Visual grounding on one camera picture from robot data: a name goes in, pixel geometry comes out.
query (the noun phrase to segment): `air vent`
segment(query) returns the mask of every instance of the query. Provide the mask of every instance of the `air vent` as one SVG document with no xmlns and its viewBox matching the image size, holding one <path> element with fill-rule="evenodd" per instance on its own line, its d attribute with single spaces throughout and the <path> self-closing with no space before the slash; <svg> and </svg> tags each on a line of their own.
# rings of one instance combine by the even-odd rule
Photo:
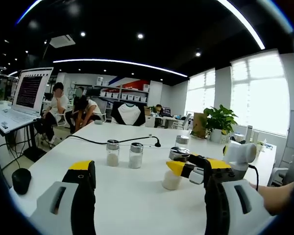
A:
<svg viewBox="0 0 294 235">
<path fill-rule="evenodd" d="M 53 46 L 54 48 L 66 47 L 66 46 L 71 46 L 74 44 L 75 42 L 69 35 L 63 35 L 60 37 L 52 38 L 50 41 L 50 45 Z"/>
</svg>

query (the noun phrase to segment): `metal jar lid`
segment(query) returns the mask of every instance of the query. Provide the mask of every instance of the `metal jar lid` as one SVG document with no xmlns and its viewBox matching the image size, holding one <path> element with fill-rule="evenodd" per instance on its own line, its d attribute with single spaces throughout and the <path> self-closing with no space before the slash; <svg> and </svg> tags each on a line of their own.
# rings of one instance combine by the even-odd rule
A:
<svg viewBox="0 0 294 235">
<path fill-rule="evenodd" d="M 186 162 L 190 156 L 190 151 L 187 148 L 172 147 L 170 149 L 169 158 L 173 161 Z"/>
<path fill-rule="evenodd" d="M 188 141 L 190 140 L 187 136 L 176 136 L 176 142 L 179 144 L 188 144 Z"/>
<path fill-rule="evenodd" d="M 107 141 L 107 149 L 118 150 L 119 147 L 120 147 L 120 143 L 117 140 L 108 140 Z"/>
<path fill-rule="evenodd" d="M 131 151 L 134 153 L 141 153 L 143 151 L 144 146 L 141 143 L 132 143 Z"/>
</svg>

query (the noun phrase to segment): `white pot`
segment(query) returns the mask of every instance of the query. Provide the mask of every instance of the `white pot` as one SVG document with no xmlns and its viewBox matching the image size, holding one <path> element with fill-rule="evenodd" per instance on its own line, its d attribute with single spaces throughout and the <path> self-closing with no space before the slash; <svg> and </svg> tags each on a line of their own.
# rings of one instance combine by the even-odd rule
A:
<svg viewBox="0 0 294 235">
<path fill-rule="evenodd" d="M 213 129 L 210 133 L 210 141 L 215 143 L 221 142 L 222 133 L 220 129 Z"/>
</svg>

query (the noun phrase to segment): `cardboard box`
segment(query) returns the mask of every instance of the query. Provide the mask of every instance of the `cardboard box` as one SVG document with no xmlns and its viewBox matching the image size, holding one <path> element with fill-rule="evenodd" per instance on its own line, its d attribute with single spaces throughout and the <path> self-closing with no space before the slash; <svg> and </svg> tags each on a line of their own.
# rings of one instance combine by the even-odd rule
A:
<svg viewBox="0 0 294 235">
<path fill-rule="evenodd" d="M 207 115 L 194 113 L 193 120 L 193 129 L 191 135 L 197 136 L 200 138 L 206 138 L 206 124 L 207 124 Z"/>
<path fill-rule="evenodd" d="M 151 115 L 151 109 L 149 109 L 147 106 L 144 107 L 145 115 L 150 116 Z"/>
</svg>

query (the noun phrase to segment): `white shirt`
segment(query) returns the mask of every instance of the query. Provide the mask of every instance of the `white shirt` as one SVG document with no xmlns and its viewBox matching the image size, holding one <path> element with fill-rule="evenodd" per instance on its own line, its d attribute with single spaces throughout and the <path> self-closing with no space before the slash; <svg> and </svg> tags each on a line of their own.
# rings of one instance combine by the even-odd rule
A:
<svg viewBox="0 0 294 235">
<path fill-rule="evenodd" d="M 126 125 L 133 125 L 141 113 L 136 105 L 129 107 L 126 104 L 121 105 L 118 111 Z"/>
<path fill-rule="evenodd" d="M 60 105 L 62 108 L 67 109 L 69 99 L 66 97 L 66 95 L 61 96 L 60 98 Z M 57 119 L 57 121 L 61 120 L 61 117 L 58 114 L 58 107 L 57 107 L 57 99 L 55 97 L 52 98 L 50 103 L 50 113 Z"/>
<path fill-rule="evenodd" d="M 97 103 L 93 100 L 88 100 L 88 105 L 86 106 L 85 112 L 88 113 L 90 107 L 96 105 L 96 108 L 93 110 L 93 114 L 101 114 L 100 108 L 98 107 Z"/>
</svg>

